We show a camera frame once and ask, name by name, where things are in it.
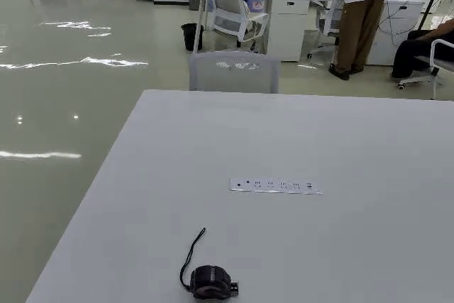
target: white cabinet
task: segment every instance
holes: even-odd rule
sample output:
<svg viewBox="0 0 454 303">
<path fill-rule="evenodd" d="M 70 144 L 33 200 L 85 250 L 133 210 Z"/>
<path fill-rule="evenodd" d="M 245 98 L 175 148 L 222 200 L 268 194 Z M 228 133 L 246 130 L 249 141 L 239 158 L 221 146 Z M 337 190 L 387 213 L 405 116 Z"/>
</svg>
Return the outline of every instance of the white cabinet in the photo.
<svg viewBox="0 0 454 303">
<path fill-rule="evenodd" d="M 273 0 L 267 8 L 270 24 L 265 35 L 267 54 L 286 62 L 298 62 L 304 39 L 309 1 Z"/>
<path fill-rule="evenodd" d="M 298 62 L 304 39 L 304 15 L 275 14 L 271 17 L 267 54 L 281 61 Z"/>
<path fill-rule="evenodd" d="M 420 3 L 386 3 L 380 26 L 367 59 L 369 65 L 392 65 L 399 45 L 414 30 L 422 9 Z"/>
</svg>

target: khaki pants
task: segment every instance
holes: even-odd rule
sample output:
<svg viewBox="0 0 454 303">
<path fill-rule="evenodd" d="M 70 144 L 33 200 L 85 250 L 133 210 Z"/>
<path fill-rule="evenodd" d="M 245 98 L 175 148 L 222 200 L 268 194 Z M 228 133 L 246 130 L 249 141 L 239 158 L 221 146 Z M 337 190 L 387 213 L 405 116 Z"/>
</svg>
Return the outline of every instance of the khaki pants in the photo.
<svg viewBox="0 0 454 303">
<path fill-rule="evenodd" d="M 345 4 L 339 26 L 336 70 L 362 69 L 374 42 L 384 0 L 364 0 Z"/>
</svg>

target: white office chair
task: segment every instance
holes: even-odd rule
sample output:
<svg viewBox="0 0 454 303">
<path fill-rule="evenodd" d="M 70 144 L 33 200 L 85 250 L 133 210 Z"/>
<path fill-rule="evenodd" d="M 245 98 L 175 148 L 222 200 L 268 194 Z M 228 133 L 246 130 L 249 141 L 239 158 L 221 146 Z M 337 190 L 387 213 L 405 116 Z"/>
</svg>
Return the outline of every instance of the white office chair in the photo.
<svg viewBox="0 0 454 303">
<path fill-rule="evenodd" d="M 197 53 L 189 61 L 189 90 L 276 94 L 280 61 L 246 51 Z"/>
<path fill-rule="evenodd" d="M 323 51 L 333 51 L 331 64 L 335 64 L 337 46 L 339 43 L 339 24 L 341 23 L 344 0 L 333 0 L 329 9 L 319 2 L 315 2 L 314 4 L 318 6 L 316 13 L 316 27 L 318 31 L 315 42 L 316 48 L 307 54 L 307 58 L 310 59 L 314 54 Z M 321 45 L 322 36 L 334 37 L 336 38 L 336 43 L 334 45 Z"/>
<path fill-rule="evenodd" d="M 237 47 L 243 42 L 253 40 L 251 50 L 255 50 L 255 40 L 263 37 L 269 15 L 250 13 L 244 0 L 213 0 L 215 31 L 234 35 Z"/>
<path fill-rule="evenodd" d="M 436 48 L 437 44 L 447 45 L 448 47 L 454 49 L 454 44 L 449 43 L 443 39 L 435 39 L 432 42 L 430 57 L 425 57 L 425 56 L 416 57 L 419 60 L 422 60 L 423 62 L 428 63 L 430 65 L 430 71 L 427 72 L 426 75 L 403 79 L 402 81 L 400 81 L 398 83 L 398 87 L 400 90 L 405 89 L 405 84 L 418 83 L 418 82 L 431 82 L 432 92 L 433 92 L 431 99 L 436 99 L 437 85 L 440 83 L 440 77 L 438 76 L 438 72 L 440 71 L 440 69 L 454 72 L 454 62 L 447 62 L 445 60 L 439 60 L 439 59 L 435 58 L 435 48 Z"/>
</svg>

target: floor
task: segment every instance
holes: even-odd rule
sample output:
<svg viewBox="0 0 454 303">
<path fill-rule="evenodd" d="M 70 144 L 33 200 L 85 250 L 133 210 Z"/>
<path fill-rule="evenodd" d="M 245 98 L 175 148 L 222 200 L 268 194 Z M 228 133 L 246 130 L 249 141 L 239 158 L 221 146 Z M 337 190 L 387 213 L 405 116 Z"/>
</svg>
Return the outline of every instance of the floor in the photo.
<svg viewBox="0 0 454 303">
<path fill-rule="evenodd" d="M 428 25 L 450 16 L 442 3 Z M 195 18 L 186 6 L 136 0 L 0 0 L 0 302 L 25 301 L 140 93 L 187 89 L 179 27 Z M 205 43 L 229 44 L 213 33 Z M 430 97 L 425 86 L 399 91 L 389 71 L 368 67 L 343 82 L 323 58 L 303 60 L 283 64 L 279 88 Z M 439 97 L 454 99 L 449 77 Z"/>
</svg>

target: power strip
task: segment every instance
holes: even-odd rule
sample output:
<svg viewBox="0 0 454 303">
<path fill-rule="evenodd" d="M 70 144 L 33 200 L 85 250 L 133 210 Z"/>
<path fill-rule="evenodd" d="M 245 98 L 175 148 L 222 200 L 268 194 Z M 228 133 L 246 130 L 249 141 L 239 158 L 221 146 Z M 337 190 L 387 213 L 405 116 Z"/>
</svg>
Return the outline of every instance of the power strip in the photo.
<svg viewBox="0 0 454 303">
<path fill-rule="evenodd" d="M 237 192 L 323 194 L 323 192 L 311 181 L 289 180 L 280 177 L 232 178 L 230 179 L 230 190 Z"/>
</svg>

